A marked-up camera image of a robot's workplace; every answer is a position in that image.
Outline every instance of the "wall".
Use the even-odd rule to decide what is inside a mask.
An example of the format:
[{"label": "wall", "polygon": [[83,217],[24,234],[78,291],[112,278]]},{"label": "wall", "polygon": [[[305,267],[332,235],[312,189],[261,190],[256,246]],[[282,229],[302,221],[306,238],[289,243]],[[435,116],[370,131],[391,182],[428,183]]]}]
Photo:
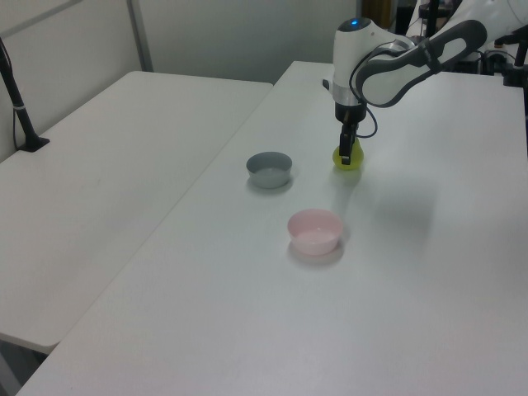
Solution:
[{"label": "wall", "polygon": [[[37,134],[140,70],[126,0],[82,0],[3,41]],[[0,161],[13,152],[12,104],[0,82]]]},{"label": "wall", "polygon": [[275,83],[294,60],[332,62],[356,0],[135,2],[153,70]]}]

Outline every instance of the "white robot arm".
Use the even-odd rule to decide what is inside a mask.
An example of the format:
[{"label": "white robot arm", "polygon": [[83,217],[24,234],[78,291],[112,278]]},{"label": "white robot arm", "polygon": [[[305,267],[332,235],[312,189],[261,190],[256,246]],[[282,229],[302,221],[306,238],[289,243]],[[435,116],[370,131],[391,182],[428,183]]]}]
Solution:
[{"label": "white robot arm", "polygon": [[350,163],[367,103],[393,106],[414,85],[526,24],[527,0],[464,0],[438,33],[418,45],[369,19],[343,22],[334,40],[332,81],[336,117],[343,123],[342,163]]}]

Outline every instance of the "table surface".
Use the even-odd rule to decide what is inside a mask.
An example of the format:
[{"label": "table surface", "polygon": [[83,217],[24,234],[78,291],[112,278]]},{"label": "table surface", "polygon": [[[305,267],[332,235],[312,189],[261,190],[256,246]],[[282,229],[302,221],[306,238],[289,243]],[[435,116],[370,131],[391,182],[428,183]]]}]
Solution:
[{"label": "table surface", "polygon": [[[331,76],[293,63],[21,396],[528,394],[522,91],[434,76],[341,172]],[[268,150],[276,191],[244,167]],[[289,243],[309,207],[345,224],[325,257]]]},{"label": "table surface", "polygon": [[130,73],[0,164],[0,339],[50,352],[270,90]]}]

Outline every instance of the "yellow-green object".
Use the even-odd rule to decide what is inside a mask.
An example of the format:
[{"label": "yellow-green object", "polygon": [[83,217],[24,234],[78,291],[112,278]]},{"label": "yellow-green object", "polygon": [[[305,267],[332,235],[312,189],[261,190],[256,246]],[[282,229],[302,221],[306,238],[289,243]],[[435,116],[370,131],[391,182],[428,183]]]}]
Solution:
[{"label": "yellow-green object", "polygon": [[356,139],[356,141],[352,145],[352,156],[350,165],[343,165],[341,163],[341,156],[339,155],[338,147],[333,150],[332,155],[333,163],[335,163],[338,169],[341,169],[343,171],[353,171],[354,169],[358,169],[363,163],[363,157],[363,149],[361,148],[359,139]]}]

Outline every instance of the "black cable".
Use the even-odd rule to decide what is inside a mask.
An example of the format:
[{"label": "black cable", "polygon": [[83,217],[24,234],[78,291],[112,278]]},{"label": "black cable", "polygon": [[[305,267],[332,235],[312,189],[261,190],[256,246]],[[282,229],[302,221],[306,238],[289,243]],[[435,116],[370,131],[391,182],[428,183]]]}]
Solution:
[{"label": "black cable", "polygon": [[371,134],[368,134],[366,136],[361,135],[361,134],[357,134],[356,135],[357,138],[368,139],[368,138],[371,138],[372,136],[374,136],[375,134],[378,133],[378,121],[377,121],[376,117],[374,117],[374,114],[372,114],[372,111],[370,111],[370,109],[368,107],[366,107],[366,110],[370,114],[370,117],[372,117],[372,120],[374,121],[374,132],[372,132]]},{"label": "black cable", "polygon": [[515,60],[515,56],[513,56],[512,54],[509,54],[509,53],[506,52],[506,51],[498,51],[498,50],[492,49],[491,51],[486,51],[486,55],[489,55],[489,54],[503,54],[503,55],[508,55],[510,58],[512,58],[513,60]]},{"label": "black cable", "polygon": [[362,139],[368,139],[368,138],[371,138],[372,136],[374,136],[375,134],[378,133],[378,121],[376,119],[376,117],[374,117],[374,114],[372,113],[372,111],[370,111],[370,109],[367,107],[365,101],[363,99],[361,99],[359,97],[359,95],[357,95],[356,91],[354,91],[354,88],[352,87],[352,79],[354,78],[354,74],[356,74],[357,72],[357,69],[363,64],[363,62],[365,62],[369,57],[370,55],[372,54],[372,52],[370,52],[369,54],[367,54],[357,65],[356,67],[354,68],[354,70],[352,70],[352,73],[350,75],[350,78],[348,80],[348,87],[350,88],[350,90],[352,91],[352,94],[354,95],[354,97],[356,97],[357,101],[360,103],[360,104],[363,104],[365,105],[365,109],[367,110],[367,112],[369,113],[370,117],[372,117],[372,120],[374,121],[374,132],[372,132],[371,134],[368,134],[368,135],[359,135],[357,134],[356,137],[357,138],[362,138]]}]

